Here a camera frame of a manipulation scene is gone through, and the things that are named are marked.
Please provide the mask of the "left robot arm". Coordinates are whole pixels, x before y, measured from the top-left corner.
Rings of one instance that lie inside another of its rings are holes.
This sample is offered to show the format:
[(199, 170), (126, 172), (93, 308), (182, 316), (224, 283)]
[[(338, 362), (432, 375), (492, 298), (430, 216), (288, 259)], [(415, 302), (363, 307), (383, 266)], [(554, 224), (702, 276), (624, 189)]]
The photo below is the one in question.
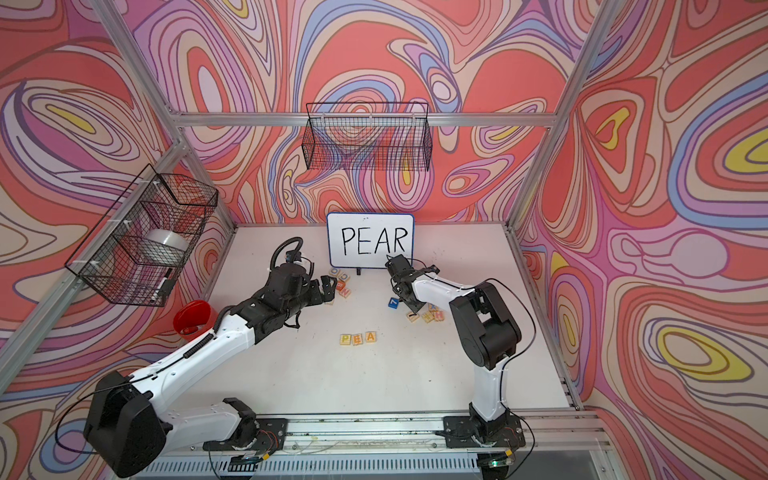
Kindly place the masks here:
[(198, 444), (230, 451), (256, 448), (264, 430), (242, 400), (227, 397), (211, 406), (172, 410), (200, 380), (272, 333), (297, 329), (303, 309), (331, 302), (337, 281), (315, 277), (295, 236), (273, 252), (265, 285), (251, 297), (222, 309), (214, 325), (178, 350), (129, 375), (112, 371), (89, 394), (83, 427), (89, 453), (100, 456), (120, 478), (131, 477), (169, 451)]

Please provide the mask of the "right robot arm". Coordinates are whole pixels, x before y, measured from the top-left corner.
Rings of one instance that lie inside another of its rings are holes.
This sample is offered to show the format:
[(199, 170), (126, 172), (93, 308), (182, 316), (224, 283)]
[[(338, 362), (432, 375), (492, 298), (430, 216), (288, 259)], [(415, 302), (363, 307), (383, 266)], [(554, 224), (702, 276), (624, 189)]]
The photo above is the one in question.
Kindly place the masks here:
[(453, 321), (460, 345), (474, 365), (474, 390), (465, 415), (445, 416), (436, 434), (450, 449), (526, 445), (522, 419), (506, 405), (504, 370), (517, 355), (523, 333), (502, 294), (488, 278), (474, 286), (439, 276), (434, 266), (416, 268), (403, 255), (387, 258), (393, 292), (414, 314), (433, 305)]

